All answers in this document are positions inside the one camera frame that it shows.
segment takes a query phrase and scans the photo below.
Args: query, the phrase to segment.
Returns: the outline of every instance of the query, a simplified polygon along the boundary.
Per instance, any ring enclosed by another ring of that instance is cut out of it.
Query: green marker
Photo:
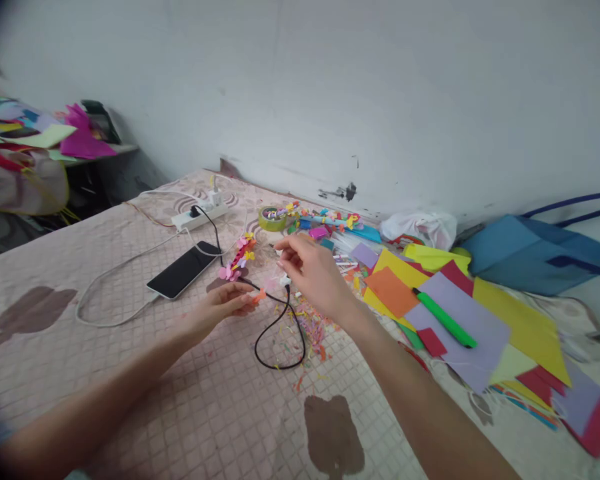
[[[458,325],[454,319],[452,319],[447,312],[442,310],[440,305],[438,305],[434,300],[428,296],[426,293],[421,292],[420,290],[414,288],[411,289],[415,296],[422,302],[422,304],[429,310],[434,317],[438,319],[438,322],[442,323],[442,326],[447,329],[447,331],[454,336],[460,345],[466,348],[474,348],[478,345],[478,343],[471,338],[471,336],[462,330],[462,327]]]

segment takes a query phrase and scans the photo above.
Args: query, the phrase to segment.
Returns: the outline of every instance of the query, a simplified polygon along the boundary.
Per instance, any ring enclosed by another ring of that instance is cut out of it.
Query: power strip
[[[215,220],[216,218],[224,215],[229,211],[229,207],[226,206],[224,202],[222,202],[217,207],[214,207],[213,210],[205,210],[207,215],[211,220]],[[209,220],[206,218],[204,213],[200,213],[196,218],[191,218],[191,212],[186,211],[179,213],[175,217],[171,217],[171,223],[175,225],[175,228],[178,231],[182,231],[183,229],[188,229],[189,231],[204,225]]]

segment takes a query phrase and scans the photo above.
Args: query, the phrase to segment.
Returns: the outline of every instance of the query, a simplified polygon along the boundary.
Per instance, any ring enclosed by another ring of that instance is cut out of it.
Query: smartphone
[[[197,246],[214,255],[220,253],[218,247],[204,241],[198,242]],[[152,278],[147,287],[166,299],[175,300],[216,258],[193,247]]]

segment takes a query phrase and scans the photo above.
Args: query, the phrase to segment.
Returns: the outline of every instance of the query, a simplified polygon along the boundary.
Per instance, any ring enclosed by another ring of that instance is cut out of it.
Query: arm
[[[327,249],[305,235],[278,242],[280,266],[322,314],[351,336],[432,480],[518,479],[500,452],[357,300]]]
[[[131,406],[225,317],[254,306],[244,283],[212,290],[196,312],[110,375],[54,407],[0,446],[0,466],[16,479],[63,479],[106,441]]]

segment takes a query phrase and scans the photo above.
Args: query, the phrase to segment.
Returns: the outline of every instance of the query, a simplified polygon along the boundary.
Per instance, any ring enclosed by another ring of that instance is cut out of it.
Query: white plastic bag
[[[449,251],[455,240],[457,225],[457,220],[448,213],[405,211],[394,213],[380,223],[380,233],[386,240],[401,245],[420,240],[428,247]]]

